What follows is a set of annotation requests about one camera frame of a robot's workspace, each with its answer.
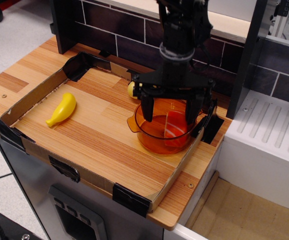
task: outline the dark brick wall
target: dark brick wall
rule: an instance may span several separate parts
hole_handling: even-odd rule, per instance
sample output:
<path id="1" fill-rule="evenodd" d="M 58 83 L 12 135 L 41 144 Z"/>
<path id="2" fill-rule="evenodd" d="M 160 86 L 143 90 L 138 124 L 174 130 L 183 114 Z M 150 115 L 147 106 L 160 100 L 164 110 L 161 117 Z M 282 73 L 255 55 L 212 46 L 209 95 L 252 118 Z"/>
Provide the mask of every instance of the dark brick wall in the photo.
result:
<path id="1" fill-rule="evenodd" d="M 251 89 L 289 102 L 289 46 L 265 40 Z"/>

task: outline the wooden board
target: wooden board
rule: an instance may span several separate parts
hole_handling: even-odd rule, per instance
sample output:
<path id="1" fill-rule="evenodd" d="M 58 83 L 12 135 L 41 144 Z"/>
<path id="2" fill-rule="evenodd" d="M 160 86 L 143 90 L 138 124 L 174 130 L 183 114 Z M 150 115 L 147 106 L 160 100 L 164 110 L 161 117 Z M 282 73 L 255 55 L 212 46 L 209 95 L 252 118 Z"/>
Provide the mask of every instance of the wooden board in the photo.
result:
<path id="1" fill-rule="evenodd" d="M 0 74 L 0 116 L 80 51 L 94 55 L 99 52 L 77 44 L 61 55 L 53 37 Z M 115 56 L 107 59 L 140 73 L 150 71 Z M 91 86 L 85 84 L 89 81 L 92 82 Z M 151 198 L 172 174 L 184 152 L 162 157 L 140 145 L 136 134 L 127 125 L 127 117 L 139 104 L 128 97 L 127 85 L 125 79 L 92 69 L 78 83 L 61 86 L 16 127 L 39 145 L 71 159 L 75 164 Z M 72 92 L 76 96 L 75 113 L 64 124 L 48 128 L 44 121 L 50 118 L 64 92 Z M 157 209 L 147 216 L 166 229 L 171 230 L 176 225 L 230 125 L 231 121 L 225 118 L 229 99 L 224 96 L 218 98 L 218 114 L 225 122 L 214 141 L 199 144 Z"/>
<path id="2" fill-rule="evenodd" d="M 218 178 L 191 229 L 209 240 L 289 240 L 289 209 Z"/>

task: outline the black panel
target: black panel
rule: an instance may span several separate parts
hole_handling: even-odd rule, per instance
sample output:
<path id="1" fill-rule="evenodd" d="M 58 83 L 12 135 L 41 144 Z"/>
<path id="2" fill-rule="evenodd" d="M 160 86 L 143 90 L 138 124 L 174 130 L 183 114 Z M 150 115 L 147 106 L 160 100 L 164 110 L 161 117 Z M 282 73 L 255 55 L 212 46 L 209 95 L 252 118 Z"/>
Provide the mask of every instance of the black panel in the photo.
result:
<path id="1" fill-rule="evenodd" d="M 64 54 L 77 43 L 75 8 L 71 0 L 50 0 L 50 6 L 58 51 Z"/>
<path id="2" fill-rule="evenodd" d="M 34 235 L 31 231 L 25 229 L 1 213 L 0 226 L 2 227 L 4 234 L 8 237 L 9 240 L 20 240 L 24 234 L 28 234 L 30 236 L 30 240 L 41 240 L 41 238 Z"/>
<path id="3" fill-rule="evenodd" d="M 227 117 L 233 119 L 245 100 L 254 79 L 256 66 L 265 37 L 271 26 L 271 16 L 276 9 L 276 0 L 258 0 L 245 41 L 241 62 L 232 90 Z"/>

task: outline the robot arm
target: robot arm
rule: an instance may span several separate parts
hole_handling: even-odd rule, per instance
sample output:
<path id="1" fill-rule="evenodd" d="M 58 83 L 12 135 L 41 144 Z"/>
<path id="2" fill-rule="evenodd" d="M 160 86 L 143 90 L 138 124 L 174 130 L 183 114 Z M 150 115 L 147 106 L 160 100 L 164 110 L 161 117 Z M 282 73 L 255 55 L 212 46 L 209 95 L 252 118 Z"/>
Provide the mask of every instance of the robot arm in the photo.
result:
<path id="1" fill-rule="evenodd" d="M 203 105 L 211 102 L 215 85 L 212 79 L 189 71 L 195 48 L 210 37 L 213 27 L 208 19 L 208 0 L 157 0 L 157 3 L 163 27 L 160 45 L 163 65 L 133 78 L 133 96 L 141 100 L 144 118 L 149 122 L 153 118 L 154 98 L 186 100 L 186 121 L 191 124 Z"/>

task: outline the yellow banana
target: yellow banana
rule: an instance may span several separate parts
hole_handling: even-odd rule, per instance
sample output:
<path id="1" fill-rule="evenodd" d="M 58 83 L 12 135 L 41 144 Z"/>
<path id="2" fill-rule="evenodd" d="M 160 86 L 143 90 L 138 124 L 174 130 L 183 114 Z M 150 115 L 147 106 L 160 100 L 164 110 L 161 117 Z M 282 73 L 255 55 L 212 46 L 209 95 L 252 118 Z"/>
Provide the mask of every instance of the yellow banana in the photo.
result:
<path id="1" fill-rule="evenodd" d="M 133 91 L 134 91 L 134 86 L 135 86 L 135 82 L 134 81 L 131 81 L 130 83 L 129 83 L 129 85 L 128 85 L 128 95 L 130 96 L 130 97 L 132 97 L 133 99 L 138 99 L 136 96 L 134 96 L 134 93 L 133 93 Z"/>
<path id="2" fill-rule="evenodd" d="M 66 92 L 62 96 L 62 101 L 54 110 L 51 119 L 45 121 L 49 127 L 52 127 L 54 124 L 59 123 L 67 119 L 75 110 L 76 99 L 71 93 Z"/>

